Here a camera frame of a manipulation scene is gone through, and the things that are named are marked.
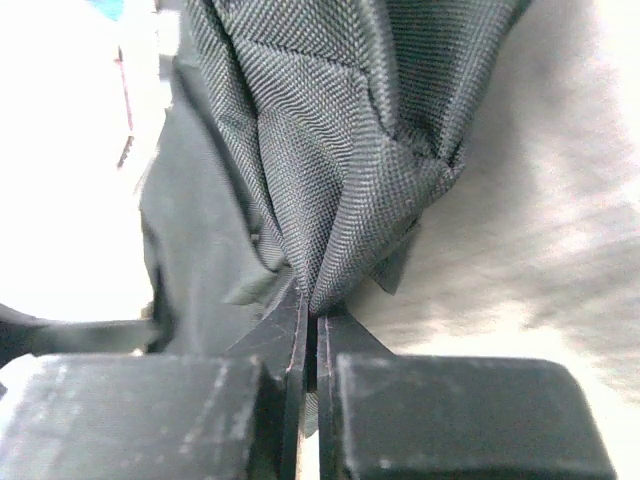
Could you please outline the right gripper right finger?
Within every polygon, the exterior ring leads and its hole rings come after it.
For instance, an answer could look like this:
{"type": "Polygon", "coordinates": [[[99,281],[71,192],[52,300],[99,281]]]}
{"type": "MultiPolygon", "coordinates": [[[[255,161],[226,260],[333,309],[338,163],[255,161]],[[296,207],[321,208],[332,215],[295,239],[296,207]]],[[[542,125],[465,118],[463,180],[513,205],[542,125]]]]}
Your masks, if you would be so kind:
{"type": "Polygon", "coordinates": [[[324,479],[612,479],[584,392],[546,360],[392,353],[317,321],[324,479]]]}

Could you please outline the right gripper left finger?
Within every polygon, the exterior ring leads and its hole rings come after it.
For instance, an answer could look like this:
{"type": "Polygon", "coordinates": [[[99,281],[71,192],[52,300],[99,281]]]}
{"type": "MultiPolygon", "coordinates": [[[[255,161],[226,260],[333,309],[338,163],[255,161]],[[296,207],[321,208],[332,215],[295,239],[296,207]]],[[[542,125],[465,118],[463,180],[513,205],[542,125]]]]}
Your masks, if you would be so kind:
{"type": "Polygon", "coordinates": [[[141,321],[3,310],[5,479],[294,479],[307,306],[295,284],[216,358],[133,354],[141,321]]]}

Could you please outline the black student backpack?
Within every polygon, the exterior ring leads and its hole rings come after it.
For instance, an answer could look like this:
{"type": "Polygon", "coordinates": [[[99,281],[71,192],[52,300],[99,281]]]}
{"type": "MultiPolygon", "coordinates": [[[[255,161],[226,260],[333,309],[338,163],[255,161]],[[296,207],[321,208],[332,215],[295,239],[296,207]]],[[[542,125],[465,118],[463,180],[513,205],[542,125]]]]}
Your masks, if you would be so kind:
{"type": "Polygon", "coordinates": [[[159,334],[215,356],[295,281],[397,288],[524,1],[188,1],[141,195],[159,334]]]}

